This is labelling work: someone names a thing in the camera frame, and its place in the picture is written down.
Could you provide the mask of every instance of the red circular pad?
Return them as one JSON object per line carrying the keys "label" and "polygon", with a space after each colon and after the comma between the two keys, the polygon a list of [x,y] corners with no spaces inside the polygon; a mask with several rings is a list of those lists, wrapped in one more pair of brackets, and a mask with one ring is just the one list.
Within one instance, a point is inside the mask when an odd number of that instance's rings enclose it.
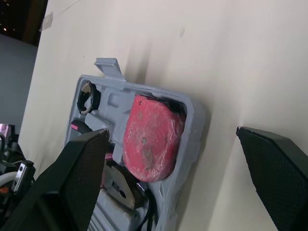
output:
{"label": "red circular pad", "polygon": [[123,140],[127,169],[144,182],[163,180],[173,171],[185,118],[161,102],[136,95]]}

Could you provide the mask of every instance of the gray plastic carrying case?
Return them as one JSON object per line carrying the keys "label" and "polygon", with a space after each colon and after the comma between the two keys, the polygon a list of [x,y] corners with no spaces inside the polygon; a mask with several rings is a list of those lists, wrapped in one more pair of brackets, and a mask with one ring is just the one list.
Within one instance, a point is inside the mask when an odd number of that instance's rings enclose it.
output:
{"label": "gray plastic carrying case", "polygon": [[[174,231],[178,215],[177,200],[188,177],[189,171],[200,152],[200,138],[206,121],[204,107],[185,94],[128,83],[121,74],[117,59],[97,58],[95,65],[103,72],[104,77],[82,75],[78,80],[72,109],[67,124],[64,145],[80,135],[71,129],[74,119],[84,121],[92,130],[108,128],[110,141],[115,144],[112,158],[118,164],[123,162],[123,136],[136,94],[174,100],[185,107],[186,121],[184,132],[180,139],[176,165],[173,172],[164,180],[147,183],[157,204],[157,223],[153,222],[153,231]],[[82,86],[90,81],[101,93],[98,110],[87,115],[81,115],[77,108],[77,100]],[[147,203],[137,210],[120,209],[109,195],[101,190],[90,221],[89,231],[134,231],[141,223],[147,211]]]}

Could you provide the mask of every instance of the black handle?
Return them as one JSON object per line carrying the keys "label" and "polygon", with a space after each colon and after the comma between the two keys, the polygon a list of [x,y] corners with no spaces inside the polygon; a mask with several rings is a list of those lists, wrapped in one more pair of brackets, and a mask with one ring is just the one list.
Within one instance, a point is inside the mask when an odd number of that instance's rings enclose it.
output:
{"label": "black handle", "polygon": [[88,125],[86,125],[84,122],[78,119],[75,119],[72,121],[71,128],[80,132],[81,134],[85,134],[85,133],[93,131],[92,129],[88,127]]}

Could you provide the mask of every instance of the gray wall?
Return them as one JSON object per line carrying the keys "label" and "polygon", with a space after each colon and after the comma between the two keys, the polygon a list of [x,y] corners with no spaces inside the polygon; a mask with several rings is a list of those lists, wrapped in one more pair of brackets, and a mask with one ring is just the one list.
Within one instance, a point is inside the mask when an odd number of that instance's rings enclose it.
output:
{"label": "gray wall", "polygon": [[38,48],[0,35],[0,123],[19,132]]}

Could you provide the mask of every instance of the black cable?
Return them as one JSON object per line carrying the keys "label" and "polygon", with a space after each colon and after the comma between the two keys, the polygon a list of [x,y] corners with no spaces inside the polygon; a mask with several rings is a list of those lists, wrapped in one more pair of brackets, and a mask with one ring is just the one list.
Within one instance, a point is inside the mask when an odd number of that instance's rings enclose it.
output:
{"label": "black cable", "polygon": [[152,209],[151,200],[149,200],[149,208],[148,208],[148,211],[146,212],[143,221],[142,221],[141,224],[137,227],[136,231],[141,231],[143,225],[145,224],[145,222],[147,221],[147,219],[148,219],[149,216],[150,216],[151,209]]}
{"label": "black cable", "polygon": [[156,210],[156,201],[155,201],[155,197],[153,196],[153,194],[150,190],[147,190],[146,194],[149,197],[149,201],[151,201],[151,213],[149,214],[148,225],[147,225],[146,230],[151,231],[152,225],[153,225],[153,216],[154,216],[154,212]]}
{"label": "black cable", "polygon": [[148,196],[149,198],[149,208],[148,211],[145,214],[145,217],[143,219],[143,221],[141,222],[141,224],[138,226],[138,228],[136,229],[136,231],[141,231],[143,225],[145,224],[145,222],[148,220],[148,224],[147,224],[147,231],[151,231],[152,229],[152,224],[153,224],[153,215],[155,213],[156,210],[156,201],[155,201],[155,197],[153,196],[152,192],[150,191],[150,189],[147,189],[145,191],[145,194]]}

